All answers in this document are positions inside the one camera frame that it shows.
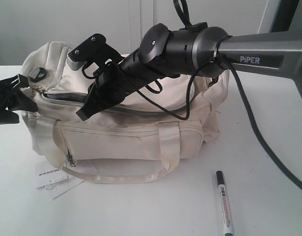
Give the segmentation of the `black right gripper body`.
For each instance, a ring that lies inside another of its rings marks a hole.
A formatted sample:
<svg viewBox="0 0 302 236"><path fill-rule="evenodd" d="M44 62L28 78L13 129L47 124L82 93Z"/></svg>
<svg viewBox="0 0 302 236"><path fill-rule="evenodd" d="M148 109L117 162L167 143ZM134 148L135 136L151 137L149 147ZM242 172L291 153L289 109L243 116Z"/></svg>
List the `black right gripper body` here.
<svg viewBox="0 0 302 236"><path fill-rule="evenodd" d="M114 107L129 95L167 76L143 64L139 59L139 52L136 49L120 63L108 63L91 88L91 100L96 108Z"/></svg>

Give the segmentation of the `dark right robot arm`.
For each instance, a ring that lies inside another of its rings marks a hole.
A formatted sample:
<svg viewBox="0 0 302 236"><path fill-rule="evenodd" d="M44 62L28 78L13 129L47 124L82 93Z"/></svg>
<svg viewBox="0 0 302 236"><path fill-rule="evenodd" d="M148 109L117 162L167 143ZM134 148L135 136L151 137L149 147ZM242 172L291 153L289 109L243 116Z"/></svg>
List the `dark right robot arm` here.
<svg viewBox="0 0 302 236"><path fill-rule="evenodd" d="M82 120L120 104L157 79L182 74L213 78L227 69L291 79L302 98L302 30L230 36L206 23L176 31L160 23L126 57L95 34L75 48L69 60L73 70L98 65L77 111Z"/></svg>

